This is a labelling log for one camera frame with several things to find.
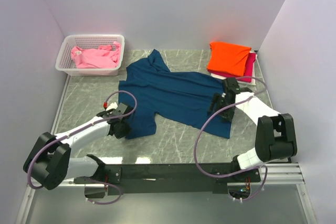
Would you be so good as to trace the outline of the navy blue t shirt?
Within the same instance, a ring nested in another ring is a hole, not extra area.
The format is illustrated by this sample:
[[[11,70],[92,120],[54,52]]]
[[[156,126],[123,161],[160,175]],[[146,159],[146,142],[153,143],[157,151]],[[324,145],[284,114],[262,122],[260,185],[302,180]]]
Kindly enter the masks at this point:
[[[157,50],[127,67],[119,90],[120,103],[138,103],[134,117],[128,119],[127,139],[155,134],[157,114],[200,129],[209,118],[213,95],[224,92],[222,83],[206,74],[171,72]]]

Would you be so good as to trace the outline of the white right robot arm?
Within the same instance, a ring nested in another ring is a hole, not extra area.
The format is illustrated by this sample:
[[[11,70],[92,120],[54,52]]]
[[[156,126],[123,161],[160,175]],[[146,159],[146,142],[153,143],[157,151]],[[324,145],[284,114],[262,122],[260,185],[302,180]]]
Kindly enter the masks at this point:
[[[232,179],[241,182],[249,175],[248,169],[297,154],[295,125],[290,114],[272,109],[251,89],[240,87],[236,78],[224,79],[222,85],[224,92],[213,95],[208,109],[210,119],[219,116],[222,121],[231,122],[239,109],[257,126],[255,146],[231,162]]]

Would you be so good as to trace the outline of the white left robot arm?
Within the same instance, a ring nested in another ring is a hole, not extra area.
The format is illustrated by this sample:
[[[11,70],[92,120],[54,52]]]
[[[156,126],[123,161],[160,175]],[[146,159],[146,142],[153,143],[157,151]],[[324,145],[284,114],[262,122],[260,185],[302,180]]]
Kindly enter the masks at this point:
[[[41,188],[52,190],[65,179],[87,177],[99,183],[107,176],[105,163],[94,155],[72,158],[71,153],[91,142],[111,135],[125,137],[131,128],[127,122],[135,108],[124,103],[113,103],[87,123],[70,131],[39,136],[30,151],[23,170],[28,180],[36,180]]]

